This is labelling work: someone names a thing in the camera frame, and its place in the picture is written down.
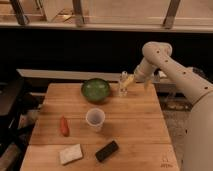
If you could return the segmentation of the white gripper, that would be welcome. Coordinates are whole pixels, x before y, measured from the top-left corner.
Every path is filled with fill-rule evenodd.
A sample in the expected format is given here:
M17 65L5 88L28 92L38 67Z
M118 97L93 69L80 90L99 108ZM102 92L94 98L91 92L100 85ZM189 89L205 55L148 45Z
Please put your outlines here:
M151 85L151 76L153 75L156 67L150 64L147 60L142 60L140 64L135 68L134 75L130 74L127 79L121 83L121 89L127 88L131 83L136 82L144 83L144 90L147 90Z

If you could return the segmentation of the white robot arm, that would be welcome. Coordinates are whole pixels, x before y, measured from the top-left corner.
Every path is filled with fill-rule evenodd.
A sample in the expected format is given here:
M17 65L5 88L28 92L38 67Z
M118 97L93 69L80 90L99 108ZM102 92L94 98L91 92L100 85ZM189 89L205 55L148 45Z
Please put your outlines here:
M147 42L143 59L134 73L121 84L146 82L161 69L193 105L185 137L183 171L213 171L213 84L171 58L172 46Z

